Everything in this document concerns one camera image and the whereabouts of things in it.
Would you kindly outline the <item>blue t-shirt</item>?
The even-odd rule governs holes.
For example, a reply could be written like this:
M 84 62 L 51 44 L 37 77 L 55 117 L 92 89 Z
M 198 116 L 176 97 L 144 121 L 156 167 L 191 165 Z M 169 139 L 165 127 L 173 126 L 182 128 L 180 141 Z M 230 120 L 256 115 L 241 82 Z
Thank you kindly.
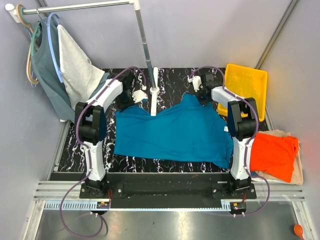
M 185 94 L 155 116 L 136 105 L 116 112 L 114 153 L 180 162 L 210 162 L 228 169 L 233 140 L 227 124 L 208 103 Z

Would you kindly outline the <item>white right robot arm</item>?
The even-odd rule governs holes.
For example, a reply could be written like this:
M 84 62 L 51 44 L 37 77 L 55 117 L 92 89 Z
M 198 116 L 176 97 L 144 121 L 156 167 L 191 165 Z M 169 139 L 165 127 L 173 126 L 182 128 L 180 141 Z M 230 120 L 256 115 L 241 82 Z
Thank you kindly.
M 244 98 L 225 86 L 214 86 L 213 76 L 205 73 L 188 80 L 201 104 L 217 102 L 227 108 L 227 128 L 233 140 L 233 161 L 230 174 L 235 180 L 251 176 L 252 145 L 259 130 L 259 117 L 253 97 Z

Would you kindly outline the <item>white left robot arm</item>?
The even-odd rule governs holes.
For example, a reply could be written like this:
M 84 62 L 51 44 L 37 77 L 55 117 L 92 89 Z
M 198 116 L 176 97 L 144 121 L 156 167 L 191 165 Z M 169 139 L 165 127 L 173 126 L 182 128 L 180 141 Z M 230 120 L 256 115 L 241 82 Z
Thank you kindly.
M 132 93 L 135 79 L 132 71 L 110 74 L 93 97 L 75 106 L 76 138 L 84 150 L 87 165 L 84 179 L 94 181 L 90 192 L 97 198 L 108 193 L 107 184 L 102 182 L 106 175 L 102 154 L 102 143 L 107 134 L 106 110 L 113 102 L 120 111 L 135 104 Z

